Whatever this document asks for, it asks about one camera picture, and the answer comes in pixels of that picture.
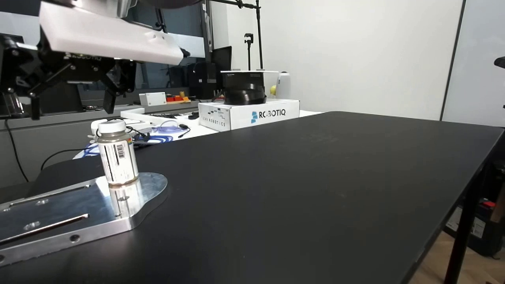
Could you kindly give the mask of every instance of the red object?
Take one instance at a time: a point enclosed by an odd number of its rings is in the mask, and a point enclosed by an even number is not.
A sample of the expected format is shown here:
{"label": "red object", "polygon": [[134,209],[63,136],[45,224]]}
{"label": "red object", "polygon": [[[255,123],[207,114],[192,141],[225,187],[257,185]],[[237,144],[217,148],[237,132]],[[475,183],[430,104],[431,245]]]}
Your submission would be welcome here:
{"label": "red object", "polygon": [[486,206],[488,206],[488,207],[495,207],[496,206],[496,203],[495,202],[491,202],[491,201],[484,202],[483,204],[486,205]]}

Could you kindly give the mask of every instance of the wooden floor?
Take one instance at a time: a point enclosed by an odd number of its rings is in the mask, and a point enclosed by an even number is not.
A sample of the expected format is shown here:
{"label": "wooden floor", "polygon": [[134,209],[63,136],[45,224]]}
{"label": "wooden floor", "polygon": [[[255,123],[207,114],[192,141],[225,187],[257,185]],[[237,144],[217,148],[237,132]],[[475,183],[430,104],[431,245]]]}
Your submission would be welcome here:
{"label": "wooden floor", "polygon": [[[410,284],[443,283],[449,263],[454,239],[442,232],[426,255]],[[505,283],[505,249],[496,257],[500,260],[483,257],[467,249],[465,261],[460,274],[459,284],[504,284]]]}

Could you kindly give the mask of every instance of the bottle label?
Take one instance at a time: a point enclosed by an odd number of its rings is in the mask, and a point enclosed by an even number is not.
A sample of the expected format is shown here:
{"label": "bottle label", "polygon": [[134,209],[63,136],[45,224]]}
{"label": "bottle label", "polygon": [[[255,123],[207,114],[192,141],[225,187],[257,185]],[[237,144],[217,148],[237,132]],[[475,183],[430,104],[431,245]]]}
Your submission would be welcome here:
{"label": "bottle label", "polygon": [[131,139],[99,143],[100,157],[104,165],[105,177],[111,184],[123,184],[138,177],[137,161]]}

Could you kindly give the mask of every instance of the bottle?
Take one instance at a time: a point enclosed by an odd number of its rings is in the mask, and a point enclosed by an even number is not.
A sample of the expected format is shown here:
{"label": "bottle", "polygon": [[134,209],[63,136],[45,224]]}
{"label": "bottle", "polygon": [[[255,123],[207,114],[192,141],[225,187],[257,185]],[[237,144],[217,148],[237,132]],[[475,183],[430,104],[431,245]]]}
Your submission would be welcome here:
{"label": "bottle", "polygon": [[137,160],[131,135],[126,133],[123,120],[102,122],[98,149],[109,185],[124,185],[138,178]]}

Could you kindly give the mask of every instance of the black stand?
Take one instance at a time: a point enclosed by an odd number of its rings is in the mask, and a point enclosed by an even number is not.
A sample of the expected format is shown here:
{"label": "black stand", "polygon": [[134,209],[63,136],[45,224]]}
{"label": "black stand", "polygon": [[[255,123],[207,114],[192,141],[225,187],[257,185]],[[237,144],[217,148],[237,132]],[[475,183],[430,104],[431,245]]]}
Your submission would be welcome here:
{"label": "black stand", "polygon": [[256,19],[258,21],[258,44],[260,46],[260,68],[263,69],[263,46],[261,43],[260,0],[256,0],[256,5],[243,3],[242,0],[236,0],[235,2],[228,1],[228,0],[211,0],[211,1],[229,4],[229,5],[235,5],[235,6],[238,6],[240,9],[242,9],[242,8],[256,9]]}
{"label": "black stand", "polygon": [[488,167],[484,167],[480,170],[479,175],[470,185],[470,188],[468,188],[465,195],[460,224],[454,241],[454,246],[452,247],[452,253],[450,255],[449,266],[447,267],[447,273],[445,274],[444,284],[458,283],[461,266],[463,264],[463,259],[465,258],[465,251],[467,250],[468,239],[470,238],[470,233],[472,231],[475,210],[479,204],[480,193],[482,186],[484,185],[484,181],[486,180],[487,172]]}
{"label": "black stand", "polygon": [[247,43],[247,59],[249,62],[249,71],[251,71],[251,44],[254,43],[254,35],[252,33],[246,33],[244,37],[249,38],[244,40],[244,43]]}

